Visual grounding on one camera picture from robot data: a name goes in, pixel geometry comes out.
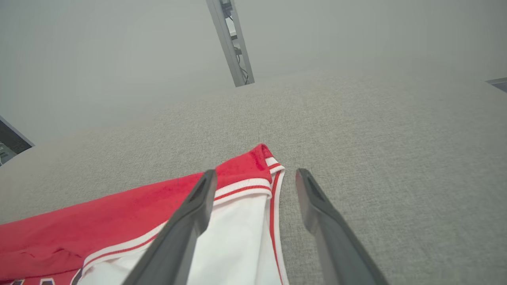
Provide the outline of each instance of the clothing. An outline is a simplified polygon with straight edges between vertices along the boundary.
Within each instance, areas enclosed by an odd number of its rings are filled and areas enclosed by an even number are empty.
[[[216,168],[188,284],[288,284],[278,230],[284,167],[265,145]],[[0,226],[0,283],[118,284],[202,173]]]

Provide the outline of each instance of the folded shirt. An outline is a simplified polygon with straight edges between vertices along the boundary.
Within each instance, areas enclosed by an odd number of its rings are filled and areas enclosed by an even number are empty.
[[[188,284],[288,284],[278,226],[284,173],[265,145],[216,167]],[[201,176],[1,225],[0,284],[121,285]]]

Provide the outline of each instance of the red fabric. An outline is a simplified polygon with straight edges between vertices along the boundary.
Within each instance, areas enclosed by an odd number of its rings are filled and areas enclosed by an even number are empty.
[[[265,145],[216,168],[217,189],[271,174]],[[135,239],[168,220],[202,173],[155,183],[0,226],[0,283],[75,274],[102,248]]]

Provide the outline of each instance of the gray table surface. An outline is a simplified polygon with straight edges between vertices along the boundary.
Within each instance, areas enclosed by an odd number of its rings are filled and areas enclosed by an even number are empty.
[[[507,94],[424,61],[312,70],[161,106],[0,167],[0,223],[203,171],[266,143],[291,284],[322,283],[308,168],[391,284],[507,283]]]

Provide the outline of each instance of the white fabric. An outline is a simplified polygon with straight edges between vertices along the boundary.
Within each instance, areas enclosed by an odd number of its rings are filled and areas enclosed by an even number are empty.
[[[188,284],[281,284],[269,233],[269,198],[251,194],[213,207],[208,228],[197,239]],[[120,285],[145,251],[94,264],[79,285]]]

